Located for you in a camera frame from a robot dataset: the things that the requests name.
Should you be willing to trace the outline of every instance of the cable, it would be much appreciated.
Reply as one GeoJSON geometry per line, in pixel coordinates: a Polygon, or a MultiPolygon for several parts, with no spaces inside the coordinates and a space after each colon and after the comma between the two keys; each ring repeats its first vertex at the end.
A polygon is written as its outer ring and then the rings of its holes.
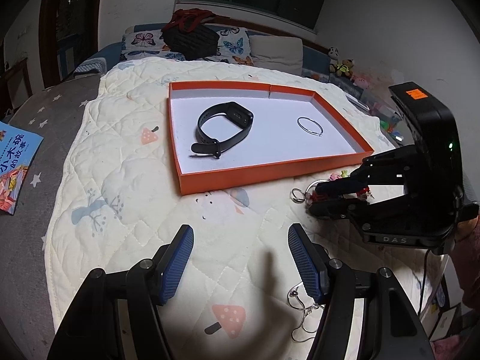
{"type": "Polygon", "coordinates": [[[292,309],[295,309],[295,310],[300,310],[303,314],[302,316],[302,319],[301,319],[301,322],[300,322],[300,325],[298,325],[296,328],[294,328],[292,330],[292,333],[291,333],[291,337],[292,337],[292,340],[294,342],[297,342],[297,343],[302,343],[302,342],[307,342],[308,340],[313,340],[315,338],[315,336],[313,337],[309,337],[305,340],[297,340],[295,337],[294,337],[294,333],[299,330],[299,329],[302,329],[304,332],[306,333],[310,333],[310,334],[314,334],[317,332],[317,329],[315,329],[313,332],[311,332],[310,330],[307,330],[305,328],[305,326],[303,326],[303,323],[305,322],[305,318],[313,311],[313,310],[318,310],[318,309],[323,309],[323,305],[318,305],[316,303],[314,303],[313,305],[311,306],[308,306],[306,307],[305,306],[305,303],[303,303],[300,298],[299,298],[299,293],[298,293],[298,288],[303,285],[303,282],[300,282],[298,283],[296,286],[293,286],[288,295],[286,296],[286,301],[288,302],[289,306],[292,307],[292,309]],[[290,302],[290,298],[295,298],[297,300],[297,302],[299,302],[301,304],[301,307],[295,307],[294,305],[291,304],[290,302]]]}
{"type": "Polygon", "coordinates": [[[427,257],[430,251],[431,249],[427,249],[427,252],[425,253],[425,257],[423,260],[423,280],[422,280],[421,289],[420,289],[420,306],[418,308],[418,313],[417,313],[418,317],[420,317],[420,313],[422,312],[423,291],[425,290],[425,281],[427,279],[427,257]]]}

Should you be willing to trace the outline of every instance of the white wall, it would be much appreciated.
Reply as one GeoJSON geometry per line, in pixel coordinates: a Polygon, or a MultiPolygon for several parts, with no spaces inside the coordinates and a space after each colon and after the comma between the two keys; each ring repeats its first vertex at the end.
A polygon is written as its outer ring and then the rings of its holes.
{"type": "Polygon", "coordinates": [[[130,26],[169,22],[174,5],[175,0],[100,0],[98,49],[121,42],[130,26]]]}
{"type": "MultiPolygon", "coordinates": [[[[28,57],[28,76],[33,93],[45,89],[38,51],[38,18],[41,3],[42,0],[29,0],[10,26],[4,39],[5,62],[10,66],[28,57]]],[[[28,99],[21,73],[9,81],[8,89],[15,108],[28,99]]]]}
{"type": "Polygon", "coordinates": [[[450,108],[478,195],[480,44],[453,2],[325,0],[317,29],[317,42],[354,59],[384,97],[388,85],[411,80],[450,108]]]}
{"type": "Polygon", "coordinates": [[[277,30],[282,30],[292,35],[296,35],[303,39],[307,39],[309,41],[315,42],[316,34],[313,31],[306,30],[303,27],[299,27],[287,21],[276,19],[275,17],[251,12],[246,9],[225,7],[220,4],[184,4],[184,3],[180,4],[179,3],[175,5],[175,10],[191,9],[191,8],[208,9],[209,11],[212,11],[213,13],[220,16],[227,16],[227,17],[231,17],[232,19],[244,20],[244,21],[248,21],[249,23],[255,23],[255,24],[260,24],[262,26],[275,28],[277,30]]]}

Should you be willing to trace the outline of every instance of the fitness tracker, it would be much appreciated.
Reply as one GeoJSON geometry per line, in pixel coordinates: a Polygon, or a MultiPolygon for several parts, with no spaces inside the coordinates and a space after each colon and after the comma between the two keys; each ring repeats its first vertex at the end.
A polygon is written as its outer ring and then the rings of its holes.
{"type": "Polygon", "coordinates": [[[253,122],[254,114],[236,102],[213,105],[207,108],[198,118],[197,133],[201,143],[194,143],[191,146],[191,151],[196,154],[210,154],[218,159],[225,150],[234,147],[237,143],[245,139],[250,132],[253,122]],[[202,126],[208,119],[219,114],[225,114],[225,117],[240,127],[242,131],[223,142],[210,138],[202,131],[202,126]]]}

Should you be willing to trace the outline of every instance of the quilted mattress pad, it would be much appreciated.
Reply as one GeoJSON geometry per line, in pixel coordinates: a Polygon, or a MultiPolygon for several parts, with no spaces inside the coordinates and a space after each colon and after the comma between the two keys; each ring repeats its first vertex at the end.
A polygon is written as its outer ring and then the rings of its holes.
{"type": "MultiPolygon", "coordinates": [[[[151,57],[118,64],[102,77],[97,99],[85,108],[47,231],[46,279],[56,329],[90,270],[128,270],[153,257],[182,224],[194,230],[193,251],[176,295],[159,309],[177,359],[306,358],[312,341],[290,338],[302,313],[287,305],[287,293],[300,282],[287,244],[294,222],[330,257],[352,268],[390,267],[418,307],[424,251],[366,245],[348,221],[318,221],[291,201],[292,188],[304,190],[335,170],[181,196],[167,116],[169,83],[180,80],[246,80],[315,90],[375,152],[393,148],[378,119],[362,114],[333,84],[206,61],[151,57]],[[216,323],[221,328],[213,329],[216,323]]],[[[377,187],[373,194],[388,199],[398,195],[398,187],[377,187]]],[[[433,257],[429,261],[425,299],[438,269],[433,257]]],[[[311,304],[304,294],[302,300],[311,304]]],[[[362,325],[362,301],[355,307],[347,359],[356,358],[362,325]]],[[[308,316],[306,327],[313,330],[320,315],[316,310],[308,316]]]]}

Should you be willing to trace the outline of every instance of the book cover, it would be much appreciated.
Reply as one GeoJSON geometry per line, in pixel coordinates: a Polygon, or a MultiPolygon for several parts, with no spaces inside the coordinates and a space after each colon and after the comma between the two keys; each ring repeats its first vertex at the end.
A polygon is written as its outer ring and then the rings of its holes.
{"type": "Polygon", "coordinates": [[[0,210],[15,212],[18,195],[43,138],[0,122],[0,210]]]}

